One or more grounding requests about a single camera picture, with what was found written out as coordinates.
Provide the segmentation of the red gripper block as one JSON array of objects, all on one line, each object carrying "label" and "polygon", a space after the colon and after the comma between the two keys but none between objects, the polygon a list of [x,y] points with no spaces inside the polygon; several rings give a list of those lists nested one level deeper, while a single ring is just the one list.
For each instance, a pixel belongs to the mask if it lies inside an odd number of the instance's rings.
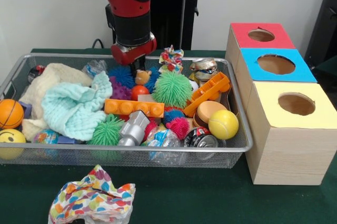
[{"label": "red gripper block", "polygon": [[133,76],[137,75],[137,67],[135,60],[138,59],[139,70],[145,71],[146,56],[155,51],[157,41],[152,32],[150,32],[150,40],[138,46],[126,47],[119,43],[111,46],[112,56],[121,65],[130,65],[130,70]]}]

